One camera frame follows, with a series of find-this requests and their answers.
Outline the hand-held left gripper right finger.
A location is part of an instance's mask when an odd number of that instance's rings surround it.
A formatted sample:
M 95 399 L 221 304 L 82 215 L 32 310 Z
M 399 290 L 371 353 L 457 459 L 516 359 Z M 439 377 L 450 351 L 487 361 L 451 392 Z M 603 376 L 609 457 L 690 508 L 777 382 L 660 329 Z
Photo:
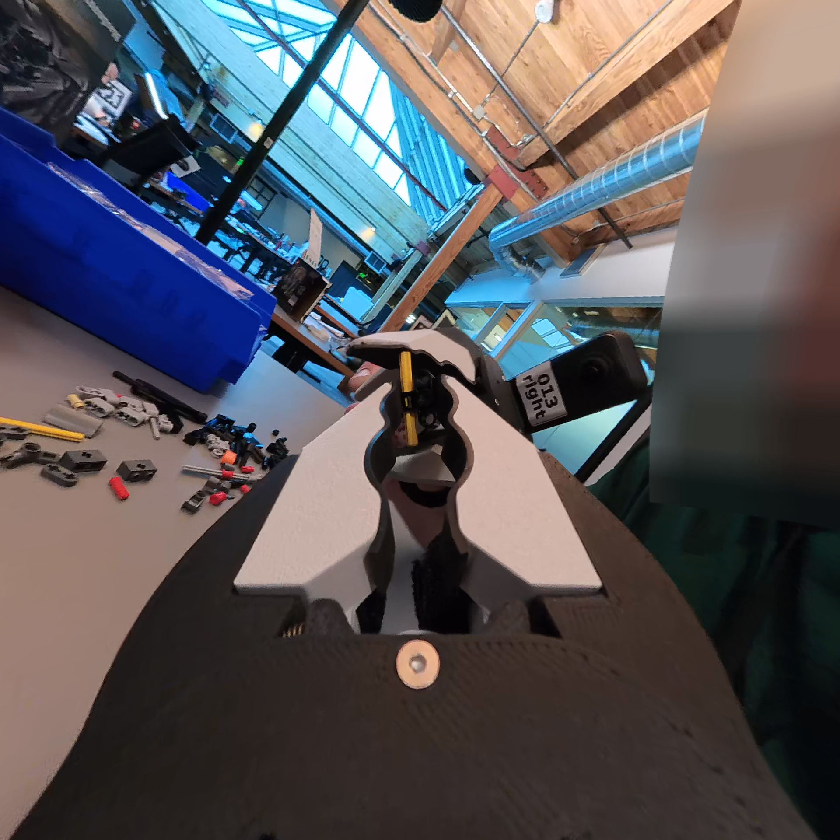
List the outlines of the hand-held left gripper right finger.
M 448 430 L 465 464 L 448 500 L 448 522 L 467 558 L 461 586 L 489 612 L 536 596 L 593 595 L 597 573 L 539 451 L 450 375 Z

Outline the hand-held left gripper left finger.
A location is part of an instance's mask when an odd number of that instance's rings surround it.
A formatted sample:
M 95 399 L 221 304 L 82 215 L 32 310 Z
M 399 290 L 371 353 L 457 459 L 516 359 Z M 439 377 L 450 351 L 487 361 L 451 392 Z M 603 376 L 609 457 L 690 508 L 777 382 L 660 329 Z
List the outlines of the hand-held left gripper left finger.
M 384 487 L 399 422 L 396 384 L 381 381 L 304 447 L 234 578 L 236 594 L 329 600 L 361 632 L 382 632 L 401 549 Z

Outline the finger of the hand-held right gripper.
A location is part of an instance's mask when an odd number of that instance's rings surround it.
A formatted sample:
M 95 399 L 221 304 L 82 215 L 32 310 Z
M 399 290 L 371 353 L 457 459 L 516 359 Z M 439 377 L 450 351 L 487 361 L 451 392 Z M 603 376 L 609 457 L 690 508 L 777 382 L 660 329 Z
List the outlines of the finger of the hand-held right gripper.
M 429 487 L 452 487 L 456 483 L 441 456 L 400 456 L 392 468 L 394 480 Z
M 421 364 L 457 376 L 463 383 L 476 385 L 482 351 L 460 330 L 407 330 L 374 332 L 354 339 L 348 355 L 362 361 L 351 377 L 349 387 L 362 387 L 379 371 L 395 370 L 400 352 L 410 351 Z

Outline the silver ventilation duct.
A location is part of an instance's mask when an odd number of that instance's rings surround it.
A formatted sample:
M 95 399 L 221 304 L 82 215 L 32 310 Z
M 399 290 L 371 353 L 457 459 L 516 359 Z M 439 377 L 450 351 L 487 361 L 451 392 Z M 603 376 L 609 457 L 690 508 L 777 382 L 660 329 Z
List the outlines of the silver ventilation duct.
M 493 227 L 488 245 L 494 260 L 520 277 L 539 279 L 544 270 L 516 255 L 513 246 L 576 217 L 689 172 L 708 115 L 705 108 L 651 140 L 590 171 L 534 207 Z

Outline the dark printed lego box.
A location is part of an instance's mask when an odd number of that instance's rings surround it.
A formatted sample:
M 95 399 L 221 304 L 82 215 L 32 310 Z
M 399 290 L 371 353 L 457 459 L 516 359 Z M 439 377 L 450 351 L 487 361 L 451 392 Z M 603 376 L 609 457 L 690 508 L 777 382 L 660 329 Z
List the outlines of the dark printed lego box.
M 134 24 L 123 1 L 2 1 L 2 108 L 65 133 Z

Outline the dark cardboard box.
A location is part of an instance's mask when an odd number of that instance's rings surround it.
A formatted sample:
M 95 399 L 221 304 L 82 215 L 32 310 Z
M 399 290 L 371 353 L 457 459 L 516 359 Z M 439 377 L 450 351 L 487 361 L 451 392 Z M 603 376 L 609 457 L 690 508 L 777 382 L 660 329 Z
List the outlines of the dark cardboard box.
M 302 324 L 331 288 L 332 282 L 299 257 L 281 274 L 272 294 L 276 305 L 297 324 Z

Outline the pile of lego pieces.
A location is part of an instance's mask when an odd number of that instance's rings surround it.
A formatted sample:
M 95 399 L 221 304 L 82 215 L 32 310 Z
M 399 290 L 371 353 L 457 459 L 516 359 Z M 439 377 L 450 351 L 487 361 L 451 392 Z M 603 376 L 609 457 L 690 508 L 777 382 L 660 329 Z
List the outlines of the pile of lego pieces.
M 112 497 L 127 501 L 130 485 L 150 483 L 159 470 L 150 457 L 113 463 L 96 448 L 104 428 L 118 424 L 144 429 L 156 442 L 179 437 L 213 459 L 210 466 L 181 468 L 185 476 L 202 481 L 181 505 L 193 516 L 204 507 L 220 508 L 246 496 L 291 454 L 277 429 L 269 431 L 263 444 L 255 423 L 242 424 L 225 414 L 209 416 L 149 381 L 120 371 L 112 376 L 121 390 L 77 385 L 37 423 L 2 416 L 2 445 L 17 443 L 2 453 L 2 469 L 36 466 L 43 478 L 66 489 L 78 486 L 81 477 L 109 471 Z

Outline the yellow lego axle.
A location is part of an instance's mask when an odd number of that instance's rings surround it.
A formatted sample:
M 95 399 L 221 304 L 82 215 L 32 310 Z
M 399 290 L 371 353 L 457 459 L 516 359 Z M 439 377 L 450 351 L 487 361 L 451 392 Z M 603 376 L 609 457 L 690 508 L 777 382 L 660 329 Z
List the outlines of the yellow lego axle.
M 400 352 L 399 375 L 401 386 L 401 400 L 403 424 L 405 427 L 406 444 L 408 447 L 418 446 L 417 411 L 415 408 L 413 356 L 411 351 Z

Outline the blue plastic bin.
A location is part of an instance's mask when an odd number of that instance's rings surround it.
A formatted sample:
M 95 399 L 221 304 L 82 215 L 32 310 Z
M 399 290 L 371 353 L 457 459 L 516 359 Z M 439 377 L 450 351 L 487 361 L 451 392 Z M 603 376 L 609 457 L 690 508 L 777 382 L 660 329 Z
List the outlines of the blue plastic bin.
M 239 301 L 48 168 L 97 187 L 253 291 Z M 2 110 L 2 286 L 199 392 L 236 383 L 276 308 L 263 288 L 54 137 Z

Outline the person's right hand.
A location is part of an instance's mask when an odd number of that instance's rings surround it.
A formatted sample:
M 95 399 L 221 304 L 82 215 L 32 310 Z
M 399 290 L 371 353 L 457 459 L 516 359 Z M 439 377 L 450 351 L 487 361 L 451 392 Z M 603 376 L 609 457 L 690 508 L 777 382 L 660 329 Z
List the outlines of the person's right hand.
M 348 383 L 353 404 L 345 409 L 345 414 L 355 408 L 355 403 L 361 402 L 361 390 L 372 380 L 375 381 L 382 372 L 383 369 L 379 365 L 367 361 L 361 363 Z M 393 439 L 395 448 L 406 447 L 404 418 L 394 432 Z M 444 528 L 445 505 L 452 487 L 451 482 L 446 485 L 439 480 L 408 480 L 399 476 L 394 478 L 389 474 L 383 479 L 381 486 L 413 539 L 426 550 Z

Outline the person's torso green shirt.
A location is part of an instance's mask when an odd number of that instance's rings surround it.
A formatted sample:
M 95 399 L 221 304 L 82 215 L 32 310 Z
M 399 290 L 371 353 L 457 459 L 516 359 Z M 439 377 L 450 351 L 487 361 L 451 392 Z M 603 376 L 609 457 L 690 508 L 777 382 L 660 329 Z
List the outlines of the person's torso green shirt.
M 773 774 L 839 838 L 839 534 L 650 500 L 644 434 L 590 486 L 654 555 L 710 637 Z

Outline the wooden beam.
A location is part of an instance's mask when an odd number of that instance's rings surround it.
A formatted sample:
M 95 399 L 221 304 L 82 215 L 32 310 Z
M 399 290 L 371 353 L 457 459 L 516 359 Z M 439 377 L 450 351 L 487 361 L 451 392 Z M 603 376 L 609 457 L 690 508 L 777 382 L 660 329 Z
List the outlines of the wooden beam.
M 503 195 L 497 185 L 486 181 L 484 189 L 478 195 L 476 202 L 464 218 L 458 223 L 450 236 L 430 259 L 419 277 L 411 285 L 405 296 L 393 309 L 391 315 L 383 322 L 380 331 L 384 333 L 396 332 L 403 329 L 403 325 L 425 299 L 428 292 L 451 266 L 460 254 L 471 236 L 477 231 L 487 217 L 496 208 Z

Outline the clear plastic bags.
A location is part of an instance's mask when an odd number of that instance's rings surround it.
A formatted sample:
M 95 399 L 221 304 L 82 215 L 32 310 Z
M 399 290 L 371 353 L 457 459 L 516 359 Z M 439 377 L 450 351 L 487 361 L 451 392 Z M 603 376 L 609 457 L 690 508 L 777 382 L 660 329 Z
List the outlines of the clear plastic bags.
M 208 265 L 207 262 L 194 255 L 185 246 L 176 242 L 171 236 L 162 233 L 157 230 L 157 228 L 149 224 L 141 222 L 130 213 L 121 209 L 118 205 L 107 198 L 104 193 L 97 189 L 97 187 L 86 183 L 78 175 L 71 174 L 67 170 L 52 162 L 49 162 L 46 165 L 52 172 L 60 176 L 69 184 L 72 184 L 76 189 L 78 189 L 78 191 L 88 196 L 101 207 L 107 209 L 115 217 L 122 219 L 124 223 L 147 237 L 150 241 L 162 247 L 163 250 L 167 251 L 183 264 L 189 266 L 195 272 L 213 282 L 215 286 L 224 289 L 227 294 L 239 301 L 249 301 L 254 296 L 253 291 L 246 289 L 235 280 L 228 277 L 222 270 Z

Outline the black pole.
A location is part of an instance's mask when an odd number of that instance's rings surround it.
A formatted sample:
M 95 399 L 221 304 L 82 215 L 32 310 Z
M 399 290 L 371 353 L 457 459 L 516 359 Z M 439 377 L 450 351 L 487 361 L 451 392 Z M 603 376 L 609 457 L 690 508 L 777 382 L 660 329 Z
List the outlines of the black pole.
M 215 205 L 206 212 L 195 235 L 197 242 L 203 245 L 208 244 L 221 228 L 242 192 L 253 181 L 268 153 L 306 100 L 344 37 L 351 32 L 368 4 L 368 1 L 349 1 L 342 7 L 324 40 L 314 51 L 307 65 L 303 67 L 299 78 L 284 97 L 257 141 L 251 146 L 234 174 L 233 180 L 227 185 Z

